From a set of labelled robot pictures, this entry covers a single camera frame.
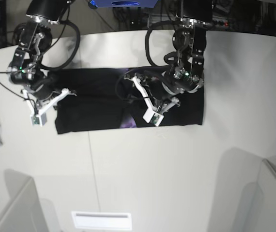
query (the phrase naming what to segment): black cloth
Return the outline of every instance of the black cloth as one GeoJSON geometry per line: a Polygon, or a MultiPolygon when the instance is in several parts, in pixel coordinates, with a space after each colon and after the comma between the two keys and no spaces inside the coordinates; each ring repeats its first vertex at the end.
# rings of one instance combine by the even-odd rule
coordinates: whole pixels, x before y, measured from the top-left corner
{"type": "MultiPolygon", "coordinates": [[[[118,129],[124,115],[130,114],[138,128],[153,127],[146,123],[143,115],[146,104],[142,101],[128,103],[115,94],[115,84],[125,69],[72,69],[49,72],[58,78],[56,88],[75,90],[77,96],[67,96],[58,103],[55,125],[58,134],[78,131],[118,129]]],[[[132,89],[132,82],[124,81],[118,92],[126,96],[132,89]]],[[[181,106],[174,106],[165,117],[161,126],[202,125],[204,113],[204,89],[195,94],[177,96],[181,106]]]]}

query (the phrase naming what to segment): floor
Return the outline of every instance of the floor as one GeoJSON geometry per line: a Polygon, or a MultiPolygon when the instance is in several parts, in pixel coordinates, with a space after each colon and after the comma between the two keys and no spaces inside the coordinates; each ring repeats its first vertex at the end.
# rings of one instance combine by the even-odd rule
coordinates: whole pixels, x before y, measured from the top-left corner
{"type": "MultiPolygon", "coordinates": [[[[28,20],[25,13],[31,0],[7,0],[7,20],[8,31],[13,31],[15,27],[28,20]]],[[[118,22],[114,19],[112,8],[99,8],[97,12],[111,25],[112,28],[118,28],[118,22]]],[[[87,0],[77,0],[71,5],[71,14],[69,20],[75,23],[82,35],[110,32],[111,29],[102,22],[98,14],[88,7],[87,0]]],[[[54,38],[61,33],[62,26],[51,26],[54,38]]],[[[63,37],[74,36],[74,31],[67,27],[63,37]]],[[[12,33],[8,33],[8,40],[11,40],[12,33]]]]}

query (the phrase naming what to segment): table surface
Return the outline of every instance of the table surface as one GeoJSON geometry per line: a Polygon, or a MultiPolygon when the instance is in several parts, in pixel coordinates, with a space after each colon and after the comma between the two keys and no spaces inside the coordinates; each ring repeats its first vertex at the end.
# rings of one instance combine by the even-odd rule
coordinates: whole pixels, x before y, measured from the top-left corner
{"type": "MultiPolygon", "coordinates": [[[[69,67],[148,65],[145,33],[83,36],[69,67]]],[[[174,50],[172,34],[156,31],[150,38],[158,65],[174,50]]],[[[61,39],[44,64],[62,63],[73,47],[74,39],[61,39]]],[[[0,71],[14,49],[0,50],[0,71]]],[[[43,128],[32,127],[25,102],[0,86],[0,211],[9,199],[6,170],[15,170],[34,177],[47,220],[56,213],[54,225],[66,232],[75,231],[71,211],[130,212],[136,232],[230,231],[261,159],[276,167],[276,38],[210,31],[205,58],[203,126],[58,136],[56,112],[48,112],[43,128]]]]}

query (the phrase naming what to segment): blue device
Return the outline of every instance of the blue device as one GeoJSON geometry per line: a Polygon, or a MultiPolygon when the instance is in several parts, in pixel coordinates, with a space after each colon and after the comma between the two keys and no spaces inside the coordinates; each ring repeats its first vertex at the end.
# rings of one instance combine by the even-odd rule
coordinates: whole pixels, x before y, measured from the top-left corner
{"type": "Polygon", "coordinates": [[[98,7],[150,7],[153,8],[158,0],[94,0],[98,7]]]}

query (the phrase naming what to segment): white label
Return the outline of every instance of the white label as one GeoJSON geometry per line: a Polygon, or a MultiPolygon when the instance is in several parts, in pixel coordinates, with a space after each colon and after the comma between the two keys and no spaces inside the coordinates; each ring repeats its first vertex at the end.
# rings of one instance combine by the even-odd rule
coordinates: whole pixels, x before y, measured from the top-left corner
{"type": "Polygon", "coordinates": [[[132,216],[129,213],[72,212],[75,227],[88,230],[131,231],[132,216]]]}

